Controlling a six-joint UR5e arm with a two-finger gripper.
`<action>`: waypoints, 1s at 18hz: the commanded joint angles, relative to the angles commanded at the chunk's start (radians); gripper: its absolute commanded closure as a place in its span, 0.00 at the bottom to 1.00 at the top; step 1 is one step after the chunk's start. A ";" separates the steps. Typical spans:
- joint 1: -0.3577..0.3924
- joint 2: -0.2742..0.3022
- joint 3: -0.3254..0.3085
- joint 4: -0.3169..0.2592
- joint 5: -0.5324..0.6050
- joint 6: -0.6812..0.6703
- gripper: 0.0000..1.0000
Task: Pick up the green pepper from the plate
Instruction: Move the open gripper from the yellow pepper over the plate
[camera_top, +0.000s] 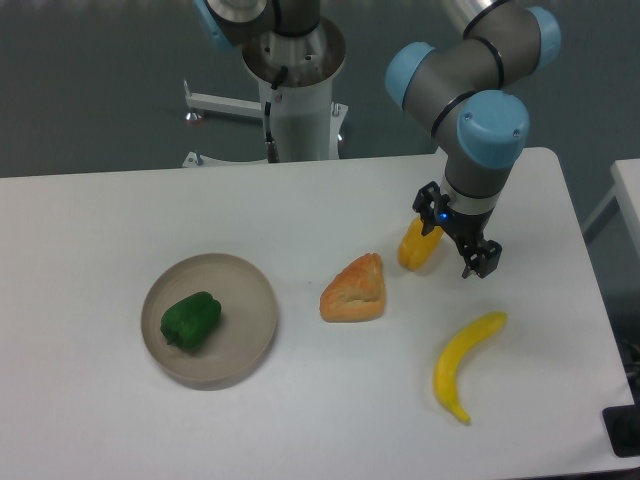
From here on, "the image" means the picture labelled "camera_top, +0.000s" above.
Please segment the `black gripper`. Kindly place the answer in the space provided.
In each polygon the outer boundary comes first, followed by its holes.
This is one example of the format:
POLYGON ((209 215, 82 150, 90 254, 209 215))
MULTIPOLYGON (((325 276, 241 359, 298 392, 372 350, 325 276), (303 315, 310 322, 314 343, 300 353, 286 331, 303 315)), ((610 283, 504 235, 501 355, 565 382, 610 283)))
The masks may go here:
POLYGON ((420 234, 423 237, 439 227, 459 247, 459 253, 465 262, 463 279, 471 275, 486 278, 497 269, 502 246, 484 237, 484 229, 493 208, 480 214, 454 210, 451 199, 442 197, 439 185, 432 181, 418 190, 412 209, 421 221, 420 234))

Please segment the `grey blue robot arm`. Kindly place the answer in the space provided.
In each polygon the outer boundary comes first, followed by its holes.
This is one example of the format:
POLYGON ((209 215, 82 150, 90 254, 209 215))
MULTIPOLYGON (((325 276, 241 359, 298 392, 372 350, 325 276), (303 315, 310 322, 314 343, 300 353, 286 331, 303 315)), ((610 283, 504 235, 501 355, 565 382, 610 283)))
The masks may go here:
MULTIPOLYGON (((511 1, 448 1, 461 41, 440 51, 424 42, 389 63, 385 87, 447 156, 443 177, 413 203, 429 234, 455 242, 465 275, 486 277, 501 245, 485 227, 529 132, 524 104, 509 84, 553 62, 561 48, 555 17, 511 1)), ((346 58, 338 27, 316 1, 198 1, 208 39, 239 47, 257 81, 258 115, 271 163, 325 160, 337 152, 331 131, 332 83, 346 58)))

